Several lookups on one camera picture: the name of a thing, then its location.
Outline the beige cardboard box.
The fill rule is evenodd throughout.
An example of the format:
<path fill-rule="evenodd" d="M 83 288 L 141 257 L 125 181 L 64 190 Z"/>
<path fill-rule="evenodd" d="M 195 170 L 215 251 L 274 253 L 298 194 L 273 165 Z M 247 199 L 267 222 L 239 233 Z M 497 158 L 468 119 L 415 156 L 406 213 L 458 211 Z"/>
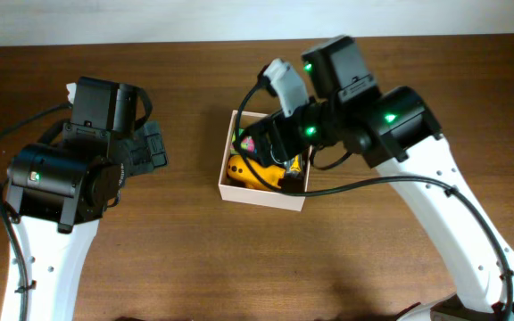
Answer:
<path fill-rule="evenodd" d="M 231 180 L 227 175 L 228 160 L 231 156 L 230 145 L 233 137 L 233 128 L 235 125 L 237 110 L 231 112 L 230 120 L 228 123 L 228 135 L 225 143 L 223 157 L 221 161 L 220 177 L 218 181 L 218 188 L 220 190 L 220 196 L 223 201 L 229 202 L 241 202 L 252 205 L 260 205 L 265 207 L 283 209 L 283 210 L 294 210 L 301 211 L 305 203 L 305 196 L 289 196 L 282 193 L 261 191 L 255 189 L 245 188 L 245 185 L 241 182 Z M 267 116 L 264 113 L 243 111 L 241 116 L 240 127 L 245 128 L 248 125 L 253 124 L 257 120 L 261 120 Z M 308 156 L 310 152 L 307 151 L 303 155 L 304 159 L 304 178 L 297 180 L 296 186 L 293 188 L 296 192 L 307 192 L 309 183 L 309 169 L 310 163 Z"/>

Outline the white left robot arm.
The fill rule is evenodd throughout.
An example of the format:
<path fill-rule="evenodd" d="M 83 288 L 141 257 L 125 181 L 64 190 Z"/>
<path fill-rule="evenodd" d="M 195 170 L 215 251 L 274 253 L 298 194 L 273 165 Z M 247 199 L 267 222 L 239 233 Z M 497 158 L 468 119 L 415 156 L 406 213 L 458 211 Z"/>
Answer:
<path fill-rule="evenodd" d="M 155 121 L 121 136 L 62 119 L 24 147 L 0 186 L 10 244 L 1 319 L 71 320 L 103 214 L 128 178 L 167 163 Z"/>

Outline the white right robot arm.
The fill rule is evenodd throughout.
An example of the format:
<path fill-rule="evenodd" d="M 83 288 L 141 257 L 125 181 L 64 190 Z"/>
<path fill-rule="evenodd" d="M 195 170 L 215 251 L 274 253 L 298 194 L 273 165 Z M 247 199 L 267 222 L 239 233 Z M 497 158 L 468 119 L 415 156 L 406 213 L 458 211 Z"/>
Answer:
<path fill-rule="evenodd" d="M 514 250 L 460 173 L 443 131 L 410 87 L 377 87 L 307 100 L 246 129 L 260 163 L 292 159 L 311 146 L 342 143 L 404 199 L 440 253 L 456 290 L 415 304 L 402 320 L 514 320 Z"/>

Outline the red grey toy truck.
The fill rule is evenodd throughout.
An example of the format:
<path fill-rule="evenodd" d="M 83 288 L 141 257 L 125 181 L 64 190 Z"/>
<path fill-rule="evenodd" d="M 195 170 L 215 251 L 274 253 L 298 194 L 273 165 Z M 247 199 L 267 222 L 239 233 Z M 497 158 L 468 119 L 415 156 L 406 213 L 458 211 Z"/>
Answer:
<path fill-rule="evenodd" d="M 285 178 L 302 179 L 304 177 L 304 160 L 302 155 L 296 155 L 284 162 Z"/>

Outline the colourful puzzle cube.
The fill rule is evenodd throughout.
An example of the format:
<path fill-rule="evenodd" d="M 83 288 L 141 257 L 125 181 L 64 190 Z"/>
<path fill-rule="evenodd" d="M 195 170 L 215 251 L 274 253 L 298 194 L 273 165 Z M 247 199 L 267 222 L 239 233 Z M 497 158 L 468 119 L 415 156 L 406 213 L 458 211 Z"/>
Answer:
<path fill-rule="evenodd" d="M 243 136 L 244 139 L 242 140 L 240 147 L 242 150 L 249 154 L 256 154 L 257 149 L 255 142 L 253 141 L 253 138 L 250 135 L 244 135 L 244 129 L 240 128 L 238 131 L 238 134 L 240 136 Z M 238 154 L 238 151 L 235 149 L 235 141 L 236 141 L 236 135 L 232 135 L 231 138 L 231 145 L 230 145 L 230 153 L 231 154 Z"/>

